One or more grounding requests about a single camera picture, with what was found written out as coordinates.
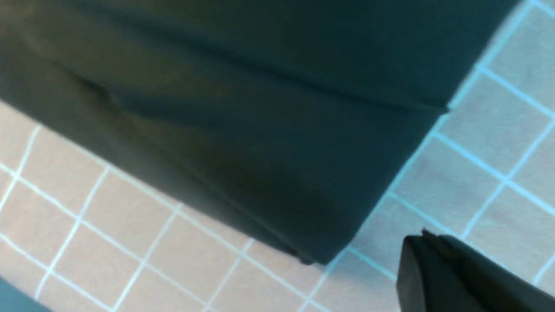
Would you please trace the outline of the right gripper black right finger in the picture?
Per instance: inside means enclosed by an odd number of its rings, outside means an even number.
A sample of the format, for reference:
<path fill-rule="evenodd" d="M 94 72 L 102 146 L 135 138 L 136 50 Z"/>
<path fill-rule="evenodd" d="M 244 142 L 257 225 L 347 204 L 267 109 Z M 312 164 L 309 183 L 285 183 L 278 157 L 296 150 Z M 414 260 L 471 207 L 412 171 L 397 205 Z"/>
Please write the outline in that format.
<path fill-rule="evenodd" d="M 552 312 L 554 296 L 526 282 L 450 235 L 428 234 L 428 241 L 454 274 L 489 312 Z"/>

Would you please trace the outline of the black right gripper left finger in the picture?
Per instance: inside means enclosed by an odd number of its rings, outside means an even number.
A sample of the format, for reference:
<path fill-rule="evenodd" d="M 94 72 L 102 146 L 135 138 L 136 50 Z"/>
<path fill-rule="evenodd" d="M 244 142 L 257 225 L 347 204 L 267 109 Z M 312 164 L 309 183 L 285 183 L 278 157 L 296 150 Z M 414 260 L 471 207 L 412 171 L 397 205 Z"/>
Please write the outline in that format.
<path fill-rule="evenodd" d="M 396 292 L 402 312 L 476 312 L 477 302 L 456 274 L 451 247 L 423 230 L 404 238 Z"/>

